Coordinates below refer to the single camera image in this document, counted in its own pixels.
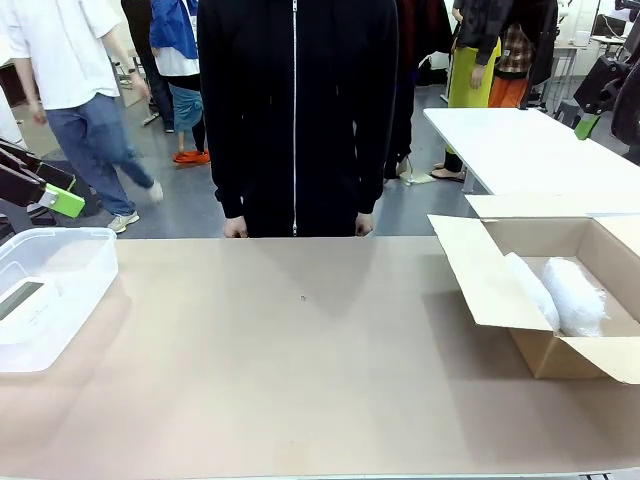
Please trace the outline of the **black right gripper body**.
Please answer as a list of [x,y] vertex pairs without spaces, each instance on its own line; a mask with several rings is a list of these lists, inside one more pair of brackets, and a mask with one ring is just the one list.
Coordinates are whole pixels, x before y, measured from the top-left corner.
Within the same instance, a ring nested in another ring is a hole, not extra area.
[[612,111],[625,79],[625,62],[601,56],[576,90],[574,99],[587,114]]

